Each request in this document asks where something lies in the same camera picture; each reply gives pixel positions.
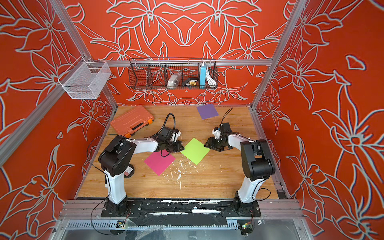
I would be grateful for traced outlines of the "lime green square paper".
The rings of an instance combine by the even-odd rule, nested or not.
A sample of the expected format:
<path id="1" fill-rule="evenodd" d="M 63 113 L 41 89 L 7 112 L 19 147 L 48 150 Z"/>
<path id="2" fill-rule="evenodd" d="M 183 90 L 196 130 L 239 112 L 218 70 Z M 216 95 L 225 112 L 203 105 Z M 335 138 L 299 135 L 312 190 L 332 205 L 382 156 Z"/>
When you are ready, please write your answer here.
<path id="1" fill-rule="evenodd" d="M 187 157 L 192 163 L 198 165 L 202 159 L 208 154 L 210 151 L 209 148 L 206 148 L 204 144 L 202 144 L 197 139 L 193 138 L 186 146 L 181 153 Z"/>

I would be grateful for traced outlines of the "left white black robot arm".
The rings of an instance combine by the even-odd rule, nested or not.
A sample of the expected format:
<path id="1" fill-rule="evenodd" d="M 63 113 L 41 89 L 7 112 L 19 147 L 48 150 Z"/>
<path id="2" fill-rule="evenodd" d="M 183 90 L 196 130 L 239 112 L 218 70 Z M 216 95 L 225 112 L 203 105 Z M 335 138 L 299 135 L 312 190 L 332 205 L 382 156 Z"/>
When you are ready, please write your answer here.
<path id="1" fill-rule="evenodd" d="M 133 155 L 162 150 L 166 150 L 168 153 L 178 153 L 184 149 L 180 140 L 161 141 L 155 138 L 135 140 L 121 135 L 114 137 L 99 156 L 99 163 L 106 175 L 106 187 L 109 191 L 101 216 L 122 217 L 127 215 L 129 205 L 125 191 L 124 172 Z"/>

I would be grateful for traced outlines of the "magenta square paper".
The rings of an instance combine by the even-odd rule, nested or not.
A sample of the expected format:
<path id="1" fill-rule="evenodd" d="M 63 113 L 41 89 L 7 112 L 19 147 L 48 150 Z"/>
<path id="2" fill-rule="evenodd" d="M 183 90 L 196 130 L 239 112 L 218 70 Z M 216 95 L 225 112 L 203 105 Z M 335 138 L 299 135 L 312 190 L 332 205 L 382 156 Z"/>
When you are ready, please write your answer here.
<path id="1" fill-rule="evenodd" d="M 144 163 L 160 176 L 175 160 L 176 158 L 168 152 L 155 152 L 145 159 Z"/>

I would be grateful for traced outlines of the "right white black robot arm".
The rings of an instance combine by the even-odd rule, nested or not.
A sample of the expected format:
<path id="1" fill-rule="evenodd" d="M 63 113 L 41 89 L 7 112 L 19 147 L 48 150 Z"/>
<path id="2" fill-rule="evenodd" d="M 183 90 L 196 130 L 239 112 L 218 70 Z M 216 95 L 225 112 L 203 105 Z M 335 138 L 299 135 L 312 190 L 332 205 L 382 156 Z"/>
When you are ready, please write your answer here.
<path id="1" fill-rule="evenodd" d="M 246 211 L 254 214 L 258 206 L 257 193 L 264 182 L 276 172 L 268 142 L 232 133 L 223 137 L 210 137 L 204 147 L 217 152 L 231 149 L 238 149 L 241 152 L 245 178 L 235 193 L 230 209 L 239 215 L 244 215 Z"/>

